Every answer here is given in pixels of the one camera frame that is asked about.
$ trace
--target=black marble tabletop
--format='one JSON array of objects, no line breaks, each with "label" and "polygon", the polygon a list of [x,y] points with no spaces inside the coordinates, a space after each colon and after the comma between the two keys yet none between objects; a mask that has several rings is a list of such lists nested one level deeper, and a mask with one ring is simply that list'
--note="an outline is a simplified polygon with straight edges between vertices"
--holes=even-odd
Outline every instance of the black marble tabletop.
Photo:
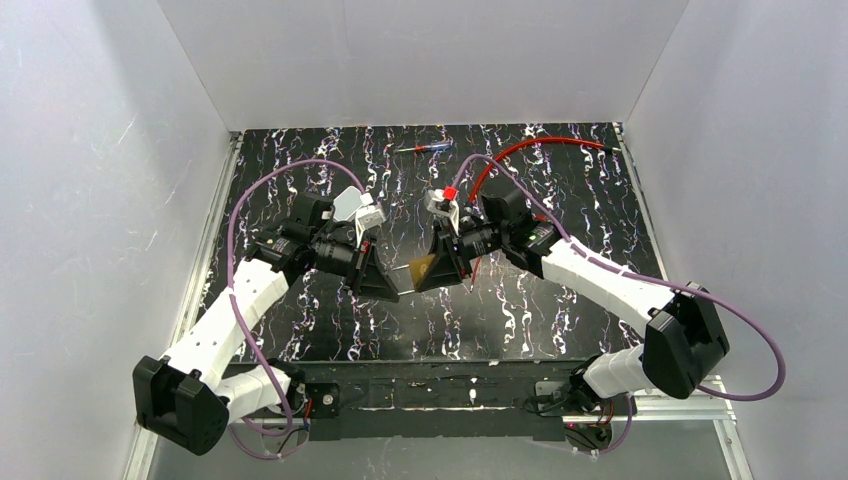
[{"label": "black marble tabletop", "polygon": [[[391,268],[429,249],[432,217],[423,207],[425,190],[447,186],[471,153],[496,155],[540,136],[618,143],[611,124],[247,131],[199,313],[226,283],[223,235],[233,204],[274,168],[310,157],[351,168],[386,211],[388,221],[378,232],[379,255]],[[453,148],[394,153],[441,140],[452,141]],[[634,271],[659,275],[622,157],[573,145],[542,145],[513,154],[506,165],[553,207],[580,241]],[[482,162],[472,165],[474,176],[463,181],[460,203],[483,168]],[[314,166],[287,172],[260,188],[237,220],[237,258],[263,225],[288,214],[297,192],[334,196],[349,185],[344,174]],[[254,329],[257,341],[269,357],[301,361],[574,359],[638,343],[623,322],[588,299],[518,270],[500,254],[490,257],[482,261],[473,288],[466,281],[404,296],[398,304],[351,299],[342,292],[339,277],[307,273]],[[395,279],[399,287],[404,285],[404,279]],[[252,354],[242,349],[236,359],[251,361]]]}]

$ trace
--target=wall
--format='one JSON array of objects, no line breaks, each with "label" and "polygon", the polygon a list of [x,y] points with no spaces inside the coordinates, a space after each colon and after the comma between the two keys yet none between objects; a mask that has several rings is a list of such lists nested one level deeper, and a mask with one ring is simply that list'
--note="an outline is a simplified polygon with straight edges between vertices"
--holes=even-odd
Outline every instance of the wall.
[{"label": "wall", "polygon": [[230,130],[624,120],[688,0],[160,0]]},{"label": "wall", "polygon": [[119,478],[228,133],[154,1],[0,9],[0,477]]},{"label": "wall", "polygon": [[[670,275],[737,300],[774,333],[784,389],[737,403],[758,478],[842,478],[848,420],[848,3],[693,1],[627,122]],[[726,317],[728,389],[774,378]]]}]

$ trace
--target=white wall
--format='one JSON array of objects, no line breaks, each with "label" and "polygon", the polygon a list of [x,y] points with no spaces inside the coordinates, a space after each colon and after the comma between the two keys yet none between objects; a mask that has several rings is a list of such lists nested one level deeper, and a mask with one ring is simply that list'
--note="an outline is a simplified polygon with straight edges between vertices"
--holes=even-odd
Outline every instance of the white wall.
[{"label": "white wall", "polygon": [[155,1],[0,7],[0,477],[119,478],[228,133]]},{"label": "white wall", "polygon": [[[692,1],[627,122],[673,278],[738,301],[786,353],[786,386],[737,403],[757,478],[844,478],[848,3]],[[774,378],[725,317],[728,388]]]},{"label": "white wall", "polygon": [[688,0],[160,0],[230,130],[624,120]]}]

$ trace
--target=robotic arm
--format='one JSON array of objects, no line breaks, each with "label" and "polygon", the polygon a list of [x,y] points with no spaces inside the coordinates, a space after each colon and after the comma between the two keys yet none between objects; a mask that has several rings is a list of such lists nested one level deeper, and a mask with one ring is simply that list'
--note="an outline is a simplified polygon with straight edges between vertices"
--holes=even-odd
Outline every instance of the robotic arm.
[{"label": "robotic arm", "polygon": [[[344,278],[350,295],[398,301],[398,292],[371,248],[367,230],[385,221],[370,195],[351,187],[335,201],[302,193],[291,215],[262,232],[248,249],[227,288],[197,324],[158,360],[145,356],[133,370],[136,418],[144,428],[196,455],[208,452],[236,419],[279,403],[261,367],[222,379],[244,334],[229,301],[234,293],[253,328],[289,286],[312,268]],[[337,238],[341,227],[355,228],[355,243]],[[297,371],[272,367],[285,392]]]},{"label": "robotic arm", "polygon": [[588,260],[627,270],[574,238],[561,238],[552,224],[531,214],[519,190],[498,191],[509,193],[480,196],[486,221],[474,215],[460,220],[455,200],[441,190],[428,192],[427,209],[437,216],[433,243],[427,256],[409,262],[412,282],[419,292],[461,283],[470,276],[472,260],[501,250],[513,265],[588,297],[644,339],[642,345],[587,360],[557,398],[584,411],[602,399],[643,389],[688,398],[727,355],[730,345],[712,303],[598,268]]}]

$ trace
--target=screwdriver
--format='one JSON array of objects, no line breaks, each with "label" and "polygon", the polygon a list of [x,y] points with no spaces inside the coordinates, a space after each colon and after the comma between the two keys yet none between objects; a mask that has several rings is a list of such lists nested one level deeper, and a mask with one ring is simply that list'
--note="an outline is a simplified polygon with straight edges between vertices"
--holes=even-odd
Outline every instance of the screwdriver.
[{"label": "screwdriver", "polygon": [[451,147],[451,142],[439,142],[439,143],[431,143],[429,145],[418,145],[416,147],[410,148],[399,148],[395,150],[395,153],[403,153],[403,152],[415,152],[415,153],[423,153],[423,152],[442,152]]}]

